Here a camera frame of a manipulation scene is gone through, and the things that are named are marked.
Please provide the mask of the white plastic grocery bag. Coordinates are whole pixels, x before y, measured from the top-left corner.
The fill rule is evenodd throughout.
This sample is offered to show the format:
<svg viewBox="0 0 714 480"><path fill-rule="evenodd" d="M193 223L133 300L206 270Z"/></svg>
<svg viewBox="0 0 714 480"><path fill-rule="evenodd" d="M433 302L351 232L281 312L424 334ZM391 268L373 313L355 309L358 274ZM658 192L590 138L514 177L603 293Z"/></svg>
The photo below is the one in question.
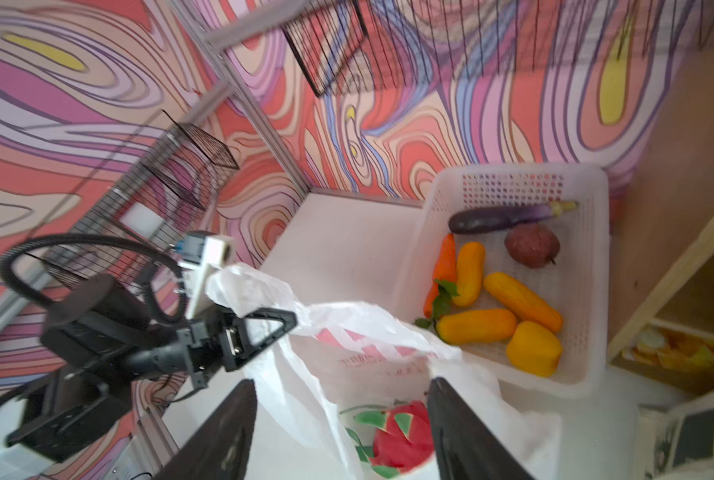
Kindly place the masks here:
<svg viewBox="0 0 714 480"><path fill-rule="evenodd" d="M360 472L346 450L352 443L347 415L421 400L439 374L528 473L556 478L560 417L518 412L502 398L492 371L433 334L364 302L304 305L287 283L242 263L212 274L206 292L241 316L260 307L295 313L297 327L243 371L254 380L260 405L302 444L329 448Z"/></svg>

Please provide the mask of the pink toy dragon fruit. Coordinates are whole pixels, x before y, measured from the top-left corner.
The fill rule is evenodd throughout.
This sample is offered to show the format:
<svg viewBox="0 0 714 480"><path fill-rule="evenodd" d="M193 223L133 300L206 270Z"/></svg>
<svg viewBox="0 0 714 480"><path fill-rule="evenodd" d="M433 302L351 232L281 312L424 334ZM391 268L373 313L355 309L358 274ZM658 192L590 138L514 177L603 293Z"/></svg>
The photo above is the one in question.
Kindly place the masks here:
<svg viewBox="0 0 714 480"><path fill-rule="evenodd" d="M430 417L422 401L353 407L341 416L363 470L373 477L400 478L434 454Z"/></svg>

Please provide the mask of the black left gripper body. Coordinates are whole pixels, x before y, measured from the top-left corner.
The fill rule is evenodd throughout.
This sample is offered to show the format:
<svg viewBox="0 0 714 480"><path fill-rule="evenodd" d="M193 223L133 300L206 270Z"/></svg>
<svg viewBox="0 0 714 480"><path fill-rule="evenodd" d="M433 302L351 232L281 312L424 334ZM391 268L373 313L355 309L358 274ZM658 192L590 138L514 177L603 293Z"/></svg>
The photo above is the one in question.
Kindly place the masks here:
<svg viewBox="0 0 714 480"><path fill-rule="evenodd" d="M243 320L232 311L207 316L170 331L151 349L134 349L122 358L122 371L133 380L185 373L197 390L208 386L219 369L243 366Z"/></svg>

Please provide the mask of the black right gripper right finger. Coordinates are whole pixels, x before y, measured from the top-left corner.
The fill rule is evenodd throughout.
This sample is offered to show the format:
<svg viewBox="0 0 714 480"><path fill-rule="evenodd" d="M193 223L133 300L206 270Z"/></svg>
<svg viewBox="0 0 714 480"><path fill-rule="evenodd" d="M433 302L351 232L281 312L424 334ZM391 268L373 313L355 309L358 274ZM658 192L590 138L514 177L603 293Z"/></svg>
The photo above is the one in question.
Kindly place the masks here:
<svg viewBox="0 0 714 480"><path fill-rule="evenodd" d="M442 377L431 381L427 410L442 480L531 478Z"/></svg>

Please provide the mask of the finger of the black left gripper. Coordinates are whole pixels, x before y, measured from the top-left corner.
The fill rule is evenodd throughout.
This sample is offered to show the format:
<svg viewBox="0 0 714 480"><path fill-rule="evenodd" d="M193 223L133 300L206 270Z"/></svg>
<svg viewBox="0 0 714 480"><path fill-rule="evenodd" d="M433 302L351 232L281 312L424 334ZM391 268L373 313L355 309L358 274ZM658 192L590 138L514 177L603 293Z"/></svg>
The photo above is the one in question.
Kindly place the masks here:
<svg viewBox="0 0 714 480"><path fill-rule="evenodd" d="M243 317L227 314L227 370L237 371L298 325L294 312L260 308Z"/></svg>

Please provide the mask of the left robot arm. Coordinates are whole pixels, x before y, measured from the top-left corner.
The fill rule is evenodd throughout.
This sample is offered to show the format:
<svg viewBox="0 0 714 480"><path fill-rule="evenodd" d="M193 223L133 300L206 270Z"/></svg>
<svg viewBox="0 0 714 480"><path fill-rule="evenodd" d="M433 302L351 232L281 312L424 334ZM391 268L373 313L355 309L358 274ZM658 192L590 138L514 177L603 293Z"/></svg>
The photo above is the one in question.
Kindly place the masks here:
<svg viewBox="0 0 714 480"><path fill-rule="evenodd" d="M108 247L144 258L132 287L109 266L78 277L56 301L22 280L16 263L47 247ZM55 234L18 244L0 258L0 276L46 312L41 343L61 368L0 396L0 479L26 479L102 438L132 409L133 384L184 373L201 391L219 370L237 371L297 324L293 312L259 308L238 314L200 306L171 255L131 239Z"/></svg>

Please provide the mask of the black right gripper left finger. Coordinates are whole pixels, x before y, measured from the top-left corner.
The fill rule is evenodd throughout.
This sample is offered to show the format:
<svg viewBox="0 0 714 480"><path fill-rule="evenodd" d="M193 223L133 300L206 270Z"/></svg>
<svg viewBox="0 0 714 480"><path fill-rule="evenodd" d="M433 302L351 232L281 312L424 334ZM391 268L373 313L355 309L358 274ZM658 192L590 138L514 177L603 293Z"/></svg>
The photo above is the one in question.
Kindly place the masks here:
<svg viewBox="0 0 714 480"><path fill-rule="evenodd" d="M153 479L244 479L257 410L255 384L242 380Z"/></svg>

